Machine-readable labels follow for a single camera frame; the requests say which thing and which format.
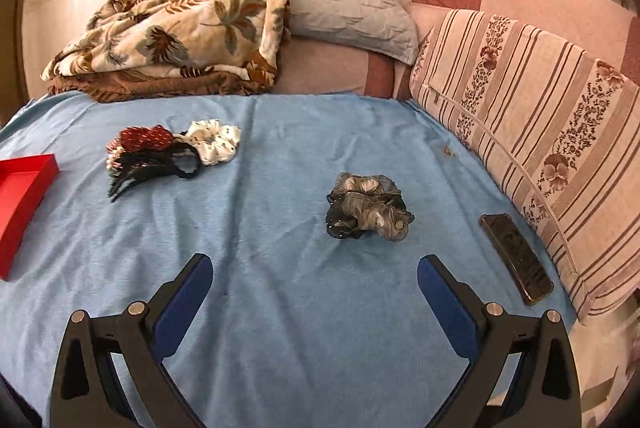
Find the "gray pillow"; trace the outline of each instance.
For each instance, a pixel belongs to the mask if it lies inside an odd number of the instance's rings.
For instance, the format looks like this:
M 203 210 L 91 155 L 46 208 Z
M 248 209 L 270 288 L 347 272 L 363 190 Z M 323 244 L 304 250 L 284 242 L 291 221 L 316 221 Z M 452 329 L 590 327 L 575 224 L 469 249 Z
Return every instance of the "gray pillow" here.
M 412 65 L 414 20 L 400 0 L 291 0 L 289 30 L 315 40 L 359 47 Z

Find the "striped floral sofa cushion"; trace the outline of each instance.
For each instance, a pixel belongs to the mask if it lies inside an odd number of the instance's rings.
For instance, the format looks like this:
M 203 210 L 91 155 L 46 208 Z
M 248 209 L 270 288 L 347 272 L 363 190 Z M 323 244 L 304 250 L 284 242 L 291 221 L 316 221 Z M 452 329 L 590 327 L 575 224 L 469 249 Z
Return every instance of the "striped floral sofa cushion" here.
M 581 321 L 638 287 L 636 84 L 535 26 L 455 9 L 423 42 L 410 90 L 536 230 Z

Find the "white scrunchie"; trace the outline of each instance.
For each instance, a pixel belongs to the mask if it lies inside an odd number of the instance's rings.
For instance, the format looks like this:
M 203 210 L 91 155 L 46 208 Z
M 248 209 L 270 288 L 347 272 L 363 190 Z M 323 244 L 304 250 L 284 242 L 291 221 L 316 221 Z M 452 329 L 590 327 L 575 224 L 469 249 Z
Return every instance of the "white scrunchie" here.
M 193 146 L 202 164 L 211 166 L 231 161 L 236 156 L 241 130 L 237 126 L 222 125 L 217 119 L 193 121 L 184 135 L 174 137 Z

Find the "brown blanket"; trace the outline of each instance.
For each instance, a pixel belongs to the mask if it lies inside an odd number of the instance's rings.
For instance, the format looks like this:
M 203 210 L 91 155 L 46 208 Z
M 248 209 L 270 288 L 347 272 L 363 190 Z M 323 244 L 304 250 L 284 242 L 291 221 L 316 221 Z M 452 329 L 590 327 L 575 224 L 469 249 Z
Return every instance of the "brown blanket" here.
M 101 102 L 273 85 L 289 0 L 108 0 L 42 73 Z

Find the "red box lid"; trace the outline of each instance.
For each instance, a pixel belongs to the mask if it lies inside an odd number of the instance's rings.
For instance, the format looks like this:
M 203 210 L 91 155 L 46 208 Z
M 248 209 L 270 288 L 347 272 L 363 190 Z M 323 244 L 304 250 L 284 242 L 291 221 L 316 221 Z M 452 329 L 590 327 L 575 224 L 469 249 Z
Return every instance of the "red box lid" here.
M 53 154 L 0 161 L 0 278 L 6 280 L 27 224 L 58 173 Z

